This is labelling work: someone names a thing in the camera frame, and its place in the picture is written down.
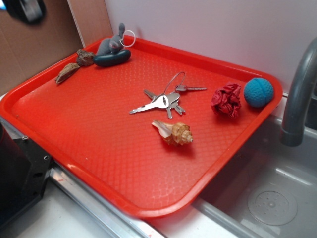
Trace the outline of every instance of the seashell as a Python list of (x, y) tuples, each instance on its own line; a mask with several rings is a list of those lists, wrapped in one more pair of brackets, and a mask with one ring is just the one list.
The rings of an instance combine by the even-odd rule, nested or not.
[(169, 145), (184, 145), (193, 142), (193, 135), (189, 126), (182, 122), (169, 124), (154, 120), (152, 125), (158, 128), (158, 132)]

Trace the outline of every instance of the red crumpled wrapper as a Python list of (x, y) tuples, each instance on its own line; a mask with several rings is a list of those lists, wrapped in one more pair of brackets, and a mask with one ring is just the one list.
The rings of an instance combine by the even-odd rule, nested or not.
[(227, 83), (224, 87), (218, 88), (211, 99), (213, 112), (225, 113), (231, 118), (237, 118), (241, 108), (240, 91), (241, 85), (237, 83)]

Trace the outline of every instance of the sink basin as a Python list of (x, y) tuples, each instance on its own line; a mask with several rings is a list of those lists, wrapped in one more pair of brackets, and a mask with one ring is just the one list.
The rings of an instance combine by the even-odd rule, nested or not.
[(200, 194), (241, 237), (317, 237), (317, 132), (287, 147), (280, 125), (270, 116)]

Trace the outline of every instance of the key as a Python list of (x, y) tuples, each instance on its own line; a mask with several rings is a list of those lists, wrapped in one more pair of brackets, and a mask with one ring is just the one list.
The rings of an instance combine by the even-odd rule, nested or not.
[(178, 101), (179, 97), (180, 97), (179, 93), (170, 93), (170, 94), (167, 95), (167, 98), (168, 98), (168, 101), (169, 101), (169, 105), (166, 108), (166, 110), (167, 110), (167, 116), (168, 116), (169, 119), (173, 118), (172, 112), (171, 112), (172, 103), (175, 102), (175, 101)]
[(151, 101), (149, 104), (141, 106), (137, 109), (133, 109), (129, 113), (133, 114), (133, 113), (143, 112), (152, 108), (168, 108), (168, 107), (169, 107), (168, 97), (165, 94), (162, 94), (154, 98), (153, 101)]
[(147, 90), (147, 89), (144, 89), (143, 92), (144, 92), (149, 98), (151, 98), (152, 100), (154, 100), (154, 99), (157, 97), (154, 93), (150, 92), (150, 91)]
[(177, 85), (176, 88), (175, 88), (176, 91), (179, 91), (179, 92), (185, 92), (187, 90), (190, 90), (190, 91), (196, 91), (196, 90), (207, 90), (207, 88), (200, 88), (200, 87), (188, 87), (186, 85)]
[(175, 109), (175, 111), (177, 111), (178, 114), (182, 115), (185, 111), (185, 109), (183, 109), (179, 104), (178, 104), (178, 100), (173, 102), (171, 104), (171, 107)]

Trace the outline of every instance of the blue ball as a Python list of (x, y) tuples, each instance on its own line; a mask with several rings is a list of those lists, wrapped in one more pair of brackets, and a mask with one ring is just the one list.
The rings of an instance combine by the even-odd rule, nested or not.
[(266, 79), (254, 78), (244, 87), (243, 95), (250, 106), (261, 108), (272, 100), (274, 89)]

